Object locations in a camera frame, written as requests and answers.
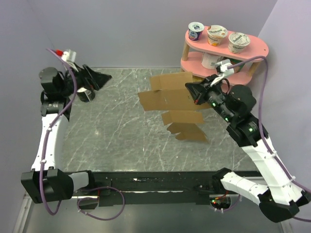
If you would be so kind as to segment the brown cardboard box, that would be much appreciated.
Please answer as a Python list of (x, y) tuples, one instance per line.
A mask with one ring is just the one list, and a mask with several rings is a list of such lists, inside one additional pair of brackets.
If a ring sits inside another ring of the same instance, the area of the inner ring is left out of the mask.
[(207, 103), (196, 105), (186, 89), (186, 83), (193, 83), (192, 72), (178, 72), (152, 76), (151, 90), (138, 93), (144, 111), (164, 111), (163, 124), (177, 140), (207, 142), (206, 134), (198, 127), (204, 123), (202, 109)]

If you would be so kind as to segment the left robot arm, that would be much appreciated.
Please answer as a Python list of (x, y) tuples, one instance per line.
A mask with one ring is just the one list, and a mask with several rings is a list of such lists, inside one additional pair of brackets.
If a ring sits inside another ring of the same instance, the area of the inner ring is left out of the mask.
[(74, 85), (87, 91), (98, 91), (112, 79), (109, 74), (92, 70), (87, 65), (62, 73), (54, 67), (40, 71), (42, 133), (35, 161), (29, 172), (22, 173), (21, 184), (34, 203), (71, 199), (80, 190), (85, 195), (95, 192), (96, 182), (89, 170), (66, 174), (61, 170), (61, 153), (70, 119), (70, 96)]

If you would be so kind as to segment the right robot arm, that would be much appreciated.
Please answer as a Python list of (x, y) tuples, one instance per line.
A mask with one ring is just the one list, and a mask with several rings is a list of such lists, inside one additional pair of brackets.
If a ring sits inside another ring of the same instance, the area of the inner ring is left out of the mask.
[(226, 130), (230, 137), (251, 158), (266, 184), (258, 184), (222, 168), (213, 175), (213, 190), (220, 194), (232, 191), (251, 200), (272, 222), (295, 218), (299, 208), (310, 203), (311, 193), (286, 174), (266, 129), (251, 114), (256, 104), (251, 89), (239, 84), (225, 93), (221, 83), (213, 84), (215, 80), (212, 75), (210, 80), (186, 83), (185, 87), (194, 104), (209, 104), (228, 123)]

